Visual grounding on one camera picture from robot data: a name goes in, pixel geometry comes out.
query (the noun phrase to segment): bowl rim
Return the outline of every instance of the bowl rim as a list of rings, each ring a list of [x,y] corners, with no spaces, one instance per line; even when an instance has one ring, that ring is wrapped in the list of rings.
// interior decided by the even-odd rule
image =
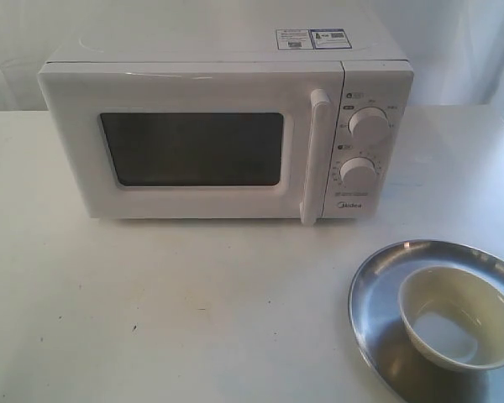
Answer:
[[[407,316],[405,314],[405,308],[403,307],[403,304],[402,304],[402,294],[404,294],[403,291],[407,288],[407,284],[408,284],[408,281],[410,279],[412,279],[413,277],[416,277],[416,276],[420,275],[421,273],[423,273],[425,271],[430,271],[430,270],[451,270],[451,271],[457,271],[457,272],[466,273],[467,275],[471,275],[471,276],[475,277],[477,280],[482,281],[482,282],[486,283],[488,286],[490,286],[504,300],[504,294],[502,294],[502,292],[499,289],[497,289],[491,282],[487,281],[486,279],[484,279],[483,277],[481,277],[480,275],[478,275],[476,273],[472,273],[472,272],[470,272],[468,270],[461,269],[461,268],[458,268],[458,267],[441,266],[441,265],[438,265],[438,264],[422,267],[421,269],[414,270],[405,279],[403,279],[402,283],[399,286],[398,292],[397,292],[397,305],[398,305],[398,308],[400,310],[400,313],[401,313],[402,320],[403,320],[403,323],[405,325],[405,328],[408,331],[410,331],[412,333],[412,335],[423,346],[425,346],[425,348],[427,350],[429,350],[431,353],[433,353],[435,356],[437,356],[438,358],[440,358],[444,362],[446,362],[448,364],[451,364],[452,366],[457,367],[459,369],[488,370],[488,369],[497,369],[497,368],[503,367],[504,366],[504,359],[500,359],[500,360],[495,361],[495,362],[490,363],[490,364],[466,364],[466,363],[462,363],[460,361],[457,361],[455,359],[452,359],[452,358],[448,357],[447,355],[444,355],[444,354],[440,353],[439,351],[437,351],[436,349],[432,348],[428,343],[426,343],[418,335],[418,333],[416,332],[416,330],[414,330],[414,327],[408,321]]]

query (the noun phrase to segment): white curtain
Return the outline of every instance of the white curtain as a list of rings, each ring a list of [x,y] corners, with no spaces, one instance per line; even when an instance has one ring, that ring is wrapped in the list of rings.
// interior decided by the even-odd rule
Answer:
[[[360,1],[373,3],[412,62],[411,103],[491,103],[504,117],[504,0]],[[35,74],[107,3],[0,0],[0,110],[45,109]]]

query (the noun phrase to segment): table surface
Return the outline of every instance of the table surface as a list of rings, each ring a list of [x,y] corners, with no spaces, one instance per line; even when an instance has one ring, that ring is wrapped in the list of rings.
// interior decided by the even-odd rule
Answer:
[[[361,221],[90,219],[48,113],[0,113],[0,402],[396,402],[349,283],[412,238],[504,259],[504,122],[410,107]]]

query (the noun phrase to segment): microwave top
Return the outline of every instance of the microwave top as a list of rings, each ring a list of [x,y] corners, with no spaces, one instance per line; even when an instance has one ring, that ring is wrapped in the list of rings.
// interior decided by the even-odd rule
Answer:
[[[362,0],[114,0],[48,60],[406,60]]]

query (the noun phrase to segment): power knob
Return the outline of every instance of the power knob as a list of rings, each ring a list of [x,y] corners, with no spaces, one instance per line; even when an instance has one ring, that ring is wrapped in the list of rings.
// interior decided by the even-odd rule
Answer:
[[[385,113],[378,107],[365,107],[349,120],[349,131],[359,144],[375,144],[390,134],[390,125]]]
[[[373,162],[357,157],[347,161],[339,170],[342,183],[351,191],[371,191],[377,181]]]

